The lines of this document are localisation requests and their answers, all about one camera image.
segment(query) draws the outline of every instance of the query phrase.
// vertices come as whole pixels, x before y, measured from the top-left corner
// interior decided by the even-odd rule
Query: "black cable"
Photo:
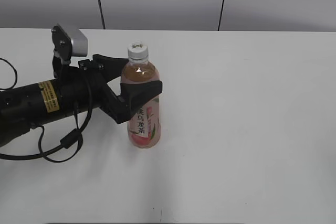
[[[6,62],[14,71],[14,74],[15,74],[15,81],[14,81],[14,84],[9,87],[9,88],[0,88],[0,90],[10,90],[12,89],[13,87],[15,87],[16,83],[17,83],[17,80],[18,80],[18,75],[17,75],[17,71],[15,69],[15,67],[8,61],[8,60],[5,60],[3,58],[0,58],[0,60]],[[57,147],[49,150],[49,151],[46,151],[44,152],[44,154],[46,156],[48,155],[51,155],[57,151],[59,151],[60,149],[62,149],[63,147],[61,145],[58,145]],[[42,156],[40,154],[34,154],[34,155],[21,155],[21,156],[16,156],[16,155],[6,155],[6,154],[1,154],[0,153],[0,159],[6,159],[6,160],[14,160],[14,161],[22,161],[22,160],[33,160],[33,159],[38,159],[38,158],[41,158]]]
[[[85,76],[85,72],[83,69],[79,69],[82,77],[83,77],[83,80],[85,82],[85,85],[88,89],[88,94],[89,94],[89,106],[88,106],[88,113],[86,114],[86,117],[85,117],[85,120],[82,124],[82,126],[79,128],[80,132],[83,132],[83,130],[86,128],[86,126],[88,126],[88,123],[91,119],[91,116],[92,116],[92,111],[93,111],[93,98],[92,98],[92,91],[91,91],[91,86],[90,86],[90,83],[88,81],[88,79],[86,78]]]
[[[103,15],[103,8],[101,7],[101,2],[100,0],[98,0],[98,5],[99,5],[99,12],[100,12],[100,18],[101,18],[101,22],[103,24],[103,29],[105,30],[105,20],[104,20],[104,15]]]
[[[59,150],[61,150],[63,147],[61,145],[58,145],[57,147],[44,152],[46,156],[51,155]],[[15,156],[15,155],[6,155],[6,154],[0,154],[0,159],[5,159],[5,160],[14,160],[14,161],[23,161],[23,160],[34,160],[42,158],[40,154],[35,154],[35,155],[24,155],[24,156]]]
[[[16,83],[17,83],[17,79],[18,79],[18,75],[17,75],[17,71],[15,69],[15,67],[7,60],[3,59],[3,58],[0,58],[0,60],[6,62],[8,65],[11,66],[11,68],[14,70],[14,73],[15,73],[15,82],[14,84],[9,87],[9,88],[6,88],[6,89],[0,89],[0,90],[10,90],[12,89]],[[90,87],[90,83],[88,81],[88,79],[86,78],[85,76],[85,73],[84,73],[84,70],[83,69],[79,69],[82,77],[83,77],[83,80],[87,86],[87,89],[88,89],[88,94],[89,94],[89,107],[88,107],[88,113],[85,117],[85,120],[82,124],[82,126],[79,128],[78,127],[78,110],[75,108],[74,109],[74,116],[75,116],[75,120],[76,120],[76,127],[77,129],[79,128],[80,132],[83,132],[84,129],[88,126],[88,123],[91,119],[91,116],[92,116],[92,110],[93,110],[93,98],[92,98],[92,91],[91,91],[91,87]],[[61,161],[57,161],[57,160],[54,160],[54,159],[51,159],[48,157],[48,155],[51,155],[59,150],[61,150],[63,148],[62,145],[58,145],[57,147],[49,150],[49,151],[46,151],[44,152],[42,150],[42,139],[43,139],[43,136],[44,136],[44,132],[45,132],[45,128],[43,125],[32,125],[35,128],[39,127],[42,129],[42,132],[41,132],[41,135],[39,137],[39,140],[38,140],[38,150],[39,150],[39,154],[34,154],[34,155],[21,155],[21,156],[16,156],[16,155],[6,155],[6,154],[1,154],[0,153],[0,159],[6,159],[6,160],[13,160],[13,161],[23,161],[23,160],[33,160],[33,159],[38,159],[38,158],[44,158],[46,159],[47,161],[50,161],[50,162],[53,162],[53,163],[62,163],[62,162],[65,162],[65,161],[68,161],[70,159],[72,159],[78,152],[79,150],[82,148],[83,146],[83,139],[78,139],[78,144],[77,144],[77,149],[75,151],[75,153],[70,156],[69,158],[65,159],[65,160],[61,160]]]
[[[90,119],[91,119],[91,116],[92,116],[92,111],[93,111],[93,98],[92,98],[92,90],[91,90],[91,87],[90,87],[90,83],[89,83],[88,79],[87,79],[86,76],[85,76],[85,72],[84,72],[84,70],[83,70],[83,69],[79,69],[79,71],[80,71],[80,74],[81,74],[82,77],[83,77],[83,80],[84,80],[84,82],[85,82],[85,85],[86,85],[86,87],[87,87],[88,94],[89,94],[89,107],[88,107],[88,113],[86,114],[86,117],[85,117],[85,120],[84,120],[82,126],[79,128],[80,132],[83,132],[84,129],[88,126],[88,123],[89,123],[89,121],[90,121]],[[78,114],[78,106],[77,106],[77,104],[75,104],[75,107],[74,107],[74,116],[75,116],[75,120],[76,120],[76,127],[77,127],[77,129],[78,129],[78,115],[77,115],[77,114]],[[64,160],[60,160],[60,161],[55,160],[55,159],[52,159],[52,158],[49,158],[49,157],[47,157],[47,155],[45,155],[45,153],[44,153],[43,150],[42,150],[42,138],[43,138],[43,135],[44,135],[44,127],[43,127],[42,125],[38,125],[37,127],[41,127],[42,130],[43,130],[43,131],[42,131],[42,134],[41,134],[41,136],[40,136],[40,138],[39,138],[39,140],[38,140],[38,150],[40,151],[40,155],[41,155],[45,160],[47,160],[47,161],[50,161],[50,162],[52,162],[52,163],[63,163],[63,162],[66,162],[66,161],[72,159],[72,158],[73,158],[73,157],[80,151],[80,149],[81,149],[82,146],[83,146],[83,138],[81,137],[81,138],[78,139],[78,144],[77,144],[77,149],[76,149],[76,151],[75,151],[75,152],[73,153],[73,155],[70,156],[69,158],[64,159]]]
[[[221,28],[220,26],[220,24],[221,24],[221,22],[222,22],[222,15],[223,15],[223,9],[224,9],[224,0],[222,1],[222,9],[220,10],[221,11],[221,15],[220,15],[220,17],[219,17],[219,23],[218,23],[218,29],[217,29],[217,31],[219,31],[219,29]]]
[[[10,90],[10,89],[12,89],[13,87],[15,87],[15,85],[16,85],[16,83],[17,83],[17,71],[16,71],[16,69],[14,68],[14,66],[13,66],[8,60],[5,60],[5,59],[3,59],[3,58],[0,58],[0,60],[6,62],[6,63],[7,63],[8,65],[10,65],[10,67],[14,70],[14,74],[15,74],[15,81],[14,81],[14,84],[13,84],[11,87],[6,88],[6,89],[2,89],[2,88],[0,88],[0,90]]]
[[[72,159],[79,152],[79,150],[83,146],[83,139],[78,140],[77,149],[76,149],[76,151],[69,158],[66,158],[66,159],[63,159],[63,160],[55,160],[55,159],[49,158],[49,157],[47,157],[47,155],[45,155],[45,152],[43,152],[43,150],[42,150],[42,138],[44,136],[44,126],[38,125],[37,127],[42,128],[42,133],[40,135],[40,138],[38,139],[38,150],[40,151],[41,157],[43,157],[45,160],[47,160],[49,162],[52,162],[52,163],[63,163],[63,162],[66,162],[66,161]]]

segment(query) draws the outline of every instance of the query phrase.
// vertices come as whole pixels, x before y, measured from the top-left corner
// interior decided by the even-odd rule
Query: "bottle label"
[[[146,146],[155,137],[159,128],[159,96],[140,108],[129,122],[132,140]]]

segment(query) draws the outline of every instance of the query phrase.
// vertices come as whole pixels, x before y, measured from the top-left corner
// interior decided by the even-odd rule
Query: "white table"
[[[164,83],[161,140],[133,147],[126,125],[96,109],[69,162],[0,161],[0,223],[336,223],[335,33],[83,32],[90,56],[149,44]],[[52,79],[50,38],[0,29],[18,87]],[[0,62],[0,86],[12,76]],[[44,149],[74,125],[46,125]],[[39,134],[0,151],[35,154]]]

